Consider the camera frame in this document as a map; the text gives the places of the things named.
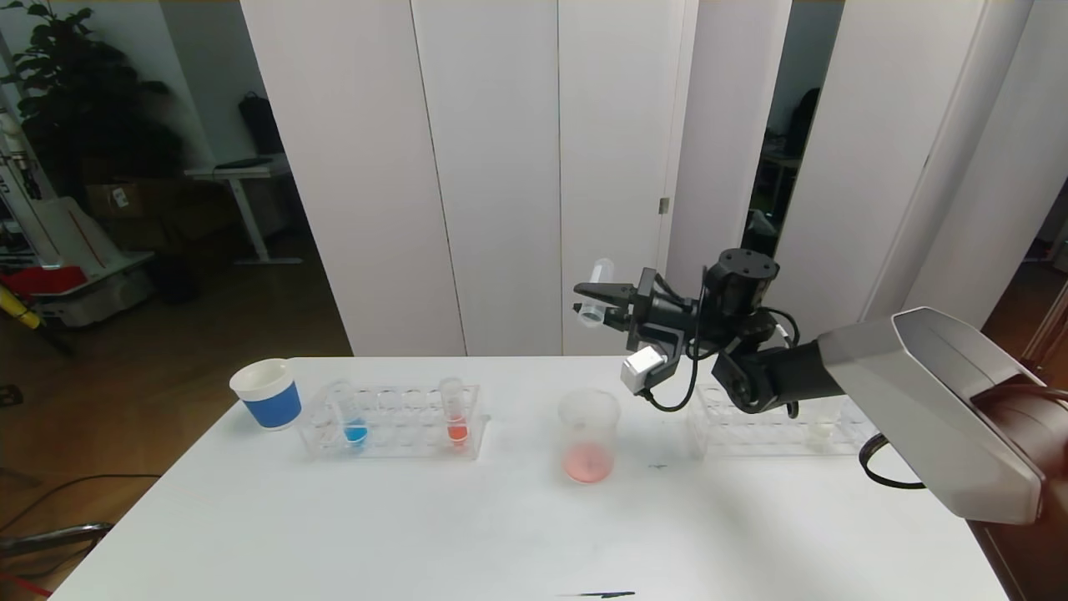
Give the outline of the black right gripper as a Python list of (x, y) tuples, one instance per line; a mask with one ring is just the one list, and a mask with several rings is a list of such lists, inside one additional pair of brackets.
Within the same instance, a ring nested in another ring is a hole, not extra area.
[(684, 345), (697, 327), (697, 301), (675, 292), (654, 269), (644, 269), (637, 286), (582, 282), (574, 292), (582, 297), (572, 305), (577, 323), (626, 331), (629, 351), (660, 343)]

